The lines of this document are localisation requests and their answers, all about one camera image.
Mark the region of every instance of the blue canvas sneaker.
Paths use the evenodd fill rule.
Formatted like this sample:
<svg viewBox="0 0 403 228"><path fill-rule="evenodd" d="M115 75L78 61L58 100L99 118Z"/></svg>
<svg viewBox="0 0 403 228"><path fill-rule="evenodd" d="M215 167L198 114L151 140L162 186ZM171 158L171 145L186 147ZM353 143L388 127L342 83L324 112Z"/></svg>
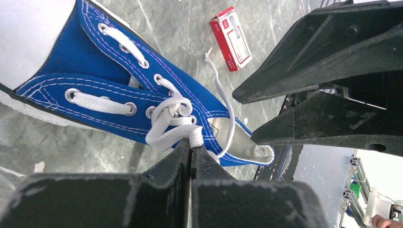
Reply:
<svg viewBox="0 0 403 228"><path fill-rule="evenodd" d="M0 5L0 101L61 126L98 129L155 151L190 138L222 166L268 165L274 152L191 76L95 1Z"/></svg>

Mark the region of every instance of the hand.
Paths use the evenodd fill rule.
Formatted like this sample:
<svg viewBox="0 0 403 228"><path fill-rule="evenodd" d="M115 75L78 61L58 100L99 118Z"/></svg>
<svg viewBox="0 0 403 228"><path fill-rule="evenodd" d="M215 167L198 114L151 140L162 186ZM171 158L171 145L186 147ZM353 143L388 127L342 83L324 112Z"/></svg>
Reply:
<svg viewBox="0 0 403 228"><path fill-rule="evenodd" d="M372 225L377 228L403 228L403 223L391 219L385 219L380 215L372 218Z"/></svg>

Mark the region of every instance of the gray floor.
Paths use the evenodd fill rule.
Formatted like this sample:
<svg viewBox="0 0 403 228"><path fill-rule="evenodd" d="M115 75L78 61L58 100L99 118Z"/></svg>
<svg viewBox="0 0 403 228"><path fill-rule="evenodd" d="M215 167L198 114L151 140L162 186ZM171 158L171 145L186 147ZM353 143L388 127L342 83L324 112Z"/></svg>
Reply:
<svg viewBox="0 0 403 228"><path fill-rule="evenodd" d="M204 61L216 64L228 96L265 60L289 27L318 8L320 0L101 0L127 21L168 60L196 78L217 97L213 72ZM209 20L234 6L243 26L253 60L241 71L228 71ZM278 114L283 97L248 105L232 99L236 116L248 119L251 130ZM0 212L35 165L44 172L143 172L168 152L105 132L54 126L0 106ZM250 180L256 166L227 168L234 177Z"/></svg>

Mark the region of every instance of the red and white box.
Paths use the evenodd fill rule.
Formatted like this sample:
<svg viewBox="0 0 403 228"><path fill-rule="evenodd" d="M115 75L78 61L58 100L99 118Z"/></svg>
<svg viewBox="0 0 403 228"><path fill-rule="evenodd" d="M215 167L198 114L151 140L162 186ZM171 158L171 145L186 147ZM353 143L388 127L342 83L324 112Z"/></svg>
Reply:
<svg viewBox="0 0 403 228"><path fill-rule="evenodd" d="M252 60L234 7L229 7L211 19L210 26L230 71L240 70Z"/></svg>

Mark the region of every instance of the white shoelace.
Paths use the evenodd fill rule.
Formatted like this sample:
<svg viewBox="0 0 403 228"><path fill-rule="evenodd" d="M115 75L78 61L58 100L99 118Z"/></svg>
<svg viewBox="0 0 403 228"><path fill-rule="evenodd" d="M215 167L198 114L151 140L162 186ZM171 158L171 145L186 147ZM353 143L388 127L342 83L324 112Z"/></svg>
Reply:
<svg viewBox="0 0 403 228"><path fill-rule="evenodd" d="M148 62L145 60L141 51L121 31L108 27L102 23L98 25L98 28L103 34L115 39L124 52L131 53L142 67L148 65ZM229 98L225 95L224 89L222 88L217 68L209 58L211 51L212 48L210 48L210 50L205 54L205 61L209 63L214 71L217 91L221 98L223 98L230 114L230 126L225 147L218 155L208 151L209 154L219 163L219 158L228 152L232 144L232 138L235 132L235 113ZM152 126L151 130L145 137L145 141L152 146L155 151L159 152L171 148L175 143L183 138L189 138L191 148L202 146L204 144L202 127L195 125L195 117L191 116L193 107L190 100L183 97L179 90L161 75L155 75L154 79L158 85L171 91L171 97L155 107L152 113L145 113L146 115L151 116ZM136 106L133 103L121 104L112 101L107 97L85 94L73 88L65 92L65 97L69 102L93 111L124 115L134 115L136 113ZM176 127L165 132L169 126Z"/></svg>

